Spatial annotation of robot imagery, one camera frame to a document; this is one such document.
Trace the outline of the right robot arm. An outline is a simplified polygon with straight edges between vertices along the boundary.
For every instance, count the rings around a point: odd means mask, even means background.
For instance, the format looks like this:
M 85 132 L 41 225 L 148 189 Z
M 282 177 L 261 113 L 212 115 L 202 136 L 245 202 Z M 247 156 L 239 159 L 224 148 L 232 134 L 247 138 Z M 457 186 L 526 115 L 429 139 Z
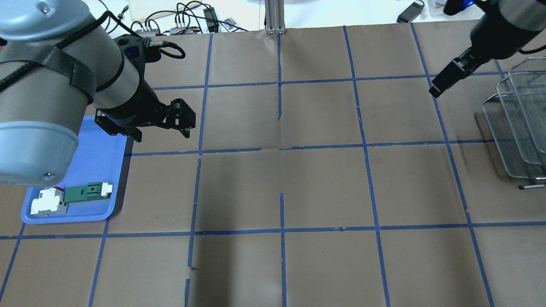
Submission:
M 470 47 L 446 65 L 442 74 L 466 78 L 491 60 L 545 50 L 545 46 L 524 50 L 525 45 L 545 31 L 545 1 L 448 0 L 443 12 L 453 16 L 472 5 L 478 6 L 484 15 L 470 32 Z

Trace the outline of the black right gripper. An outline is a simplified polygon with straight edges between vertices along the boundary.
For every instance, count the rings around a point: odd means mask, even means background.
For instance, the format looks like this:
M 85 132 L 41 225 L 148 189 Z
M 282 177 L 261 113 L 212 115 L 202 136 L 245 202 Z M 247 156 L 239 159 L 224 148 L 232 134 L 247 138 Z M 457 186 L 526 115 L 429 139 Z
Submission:
M 440 97 L 445 91 L 454 86 L 457 82 L 471 75 L 478 68 L 491 61 L 484 55 L 478 53 L 474 48 L 467 48 L 462 54 L 454 58 L 431 80 L 429 93 L 434 97 Z

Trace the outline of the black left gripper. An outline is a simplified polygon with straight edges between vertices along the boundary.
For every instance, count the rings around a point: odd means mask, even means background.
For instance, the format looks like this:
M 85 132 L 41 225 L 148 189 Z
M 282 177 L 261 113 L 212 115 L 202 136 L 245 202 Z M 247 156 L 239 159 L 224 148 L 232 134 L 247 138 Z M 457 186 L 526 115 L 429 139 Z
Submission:
M 191 130 L 196 126 L 196 113 L 181 98 L 176 98 L 170 105 L 158 100 L 148 101 L 139 106 L 131 107 L 128 114 L 114 114 L 98 109 L 94 122 L 107 134 L 121 134 L 142 142 L 141 127 L 159 127 L 165 130 L 177 130 L 184 138 L 191 136 Z

